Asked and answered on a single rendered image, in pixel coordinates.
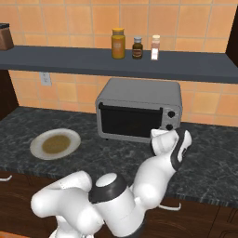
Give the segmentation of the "black glass toaster oven door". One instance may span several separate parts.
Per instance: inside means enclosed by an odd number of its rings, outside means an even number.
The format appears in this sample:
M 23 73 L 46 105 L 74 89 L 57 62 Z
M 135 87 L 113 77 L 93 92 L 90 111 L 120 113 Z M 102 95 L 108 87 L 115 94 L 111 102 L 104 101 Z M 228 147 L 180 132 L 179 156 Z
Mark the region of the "black glass toaster oven door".
M 99 104 L 102 131 L 114 135 L 148 138 L 162 123 L 163 109 L 151 110 Z

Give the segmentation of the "grey toaster oven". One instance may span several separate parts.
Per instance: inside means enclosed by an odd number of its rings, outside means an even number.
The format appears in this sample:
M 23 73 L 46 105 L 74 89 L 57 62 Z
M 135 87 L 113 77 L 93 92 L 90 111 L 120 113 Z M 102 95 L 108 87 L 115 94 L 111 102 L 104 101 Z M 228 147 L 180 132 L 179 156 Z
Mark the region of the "grey toaster oven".
M 180 125 L 182 100 L 180 85 L 177 82 L 111 78 L 97 97 L 98 133 L 102 138 L 149 143 L 151 135 L 148 138 L 141 138 L 104 133 L 102 131 L 101 112 L 99 109 L 101 102 L 108 106 L 128 108 L 151 110 L 159 110 L 162 108 L 161 126 L 153 129 L 170 131 L 165 128 L 166 125 L 173 125 L 173 129 L 178 128 Z M 175 112 L 173 118 L 167 115 L 170 111 Z

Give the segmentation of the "dark brown bottle grey cap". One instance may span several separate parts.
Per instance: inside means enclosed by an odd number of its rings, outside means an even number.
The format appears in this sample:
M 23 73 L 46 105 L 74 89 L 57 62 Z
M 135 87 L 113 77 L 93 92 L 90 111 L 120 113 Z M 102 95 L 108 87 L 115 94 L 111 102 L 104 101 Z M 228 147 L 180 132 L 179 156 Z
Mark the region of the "dark brown bottle grey cap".
M 142 41 L 142 38 L 140 36 L 137 36 L 134 38 L 134 44 L 132 46 L 132 58 L 134 60 L 139 60 L 142 58 L 143 45 L 141 41 Z

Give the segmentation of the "yellow jar with yellow lid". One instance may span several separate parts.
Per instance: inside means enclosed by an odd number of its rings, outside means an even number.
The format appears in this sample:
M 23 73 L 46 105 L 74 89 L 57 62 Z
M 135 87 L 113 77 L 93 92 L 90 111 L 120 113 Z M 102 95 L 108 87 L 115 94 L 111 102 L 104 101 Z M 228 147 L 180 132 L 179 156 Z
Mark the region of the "yellow jar with yellow lid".
M 126 37 L 123 28 L 112 29 L 112 57 L 116 60 L 125 57 Z

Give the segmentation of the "pink and white shaker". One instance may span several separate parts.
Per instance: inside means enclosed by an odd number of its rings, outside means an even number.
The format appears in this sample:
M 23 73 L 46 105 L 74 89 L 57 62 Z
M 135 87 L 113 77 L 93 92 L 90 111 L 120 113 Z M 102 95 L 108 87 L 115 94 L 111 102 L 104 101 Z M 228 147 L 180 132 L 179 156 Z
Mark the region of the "pink and white shaker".
M 160 50 L 160 36 L 154 35 L 152 37 L 151 60 L 158 60 L 159 50 Z

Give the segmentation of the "white plate with brown centre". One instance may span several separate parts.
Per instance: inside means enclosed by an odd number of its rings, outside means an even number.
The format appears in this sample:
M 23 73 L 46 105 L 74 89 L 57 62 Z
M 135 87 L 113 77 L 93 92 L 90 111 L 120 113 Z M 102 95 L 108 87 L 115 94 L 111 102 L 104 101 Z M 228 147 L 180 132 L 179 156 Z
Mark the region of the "white plate with brown centre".
M 57 160 L 68 156 L 81 144 L 79 134 L 71 129 L 48 130 L 37 136 L 30 145 L 33 156 L 42 160 Z

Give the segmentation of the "brown wooden base cupboards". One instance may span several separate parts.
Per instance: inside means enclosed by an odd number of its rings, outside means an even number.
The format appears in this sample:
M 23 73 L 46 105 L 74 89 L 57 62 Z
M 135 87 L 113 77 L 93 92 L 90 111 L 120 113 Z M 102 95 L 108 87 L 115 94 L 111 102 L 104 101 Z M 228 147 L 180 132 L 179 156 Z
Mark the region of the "brown wooden base cupboards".
M 6 171 L 0 171 L 0 178 L 10 178 L 0 182 L 0 238 L 48 238 L 57 228 L 56 219 L 37 217 L 31 198 L 53 180 Z M 163 204 L 181 209 L 148 211 L 140 238 L 238 238 L 238 208 L 173 198 Z

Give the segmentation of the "brown canister with dark lid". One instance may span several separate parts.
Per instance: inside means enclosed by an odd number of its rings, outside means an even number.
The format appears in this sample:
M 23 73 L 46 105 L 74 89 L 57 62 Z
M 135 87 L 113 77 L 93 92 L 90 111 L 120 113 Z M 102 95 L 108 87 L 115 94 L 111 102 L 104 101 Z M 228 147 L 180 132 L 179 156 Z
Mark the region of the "brown canister with dark lid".
M 9 50 L 14 47 L 8 23 L 0 23 L 0 50 Z

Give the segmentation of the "dark grey wall shelf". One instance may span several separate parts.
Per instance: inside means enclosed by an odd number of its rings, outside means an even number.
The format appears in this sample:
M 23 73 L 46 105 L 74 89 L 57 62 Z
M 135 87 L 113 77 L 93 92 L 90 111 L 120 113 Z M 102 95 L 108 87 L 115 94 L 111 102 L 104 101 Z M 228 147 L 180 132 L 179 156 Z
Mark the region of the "dark grey wall shelf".
M 152 60 L 145 50 L 133 59 L 113 59 L 103 48 L 14 46 L 0 51 L 0 70 L 89 74 L 238 85 L 238 67 L 222 53 L 162 51 Z

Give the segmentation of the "white wall socket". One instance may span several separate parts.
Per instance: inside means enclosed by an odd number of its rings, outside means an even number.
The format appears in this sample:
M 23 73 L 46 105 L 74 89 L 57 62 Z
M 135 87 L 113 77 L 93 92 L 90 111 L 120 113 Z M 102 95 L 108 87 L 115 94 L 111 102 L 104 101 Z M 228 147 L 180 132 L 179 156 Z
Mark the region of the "white wall socket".
M 40 72 L 39 75 L 41 78 L 42 86 L 51 86 L 52 85 L 49 73 Z

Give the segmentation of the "dark brown wall cabinet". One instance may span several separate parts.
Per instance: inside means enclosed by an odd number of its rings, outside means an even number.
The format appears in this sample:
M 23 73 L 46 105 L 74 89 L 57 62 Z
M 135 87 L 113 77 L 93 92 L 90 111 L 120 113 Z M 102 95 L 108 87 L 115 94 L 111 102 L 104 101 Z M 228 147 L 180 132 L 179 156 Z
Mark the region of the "dark brown wall cabinet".
M 238 6 L 233 19 L 231 33 L 226 48 L 226 55 L 238 68 Z

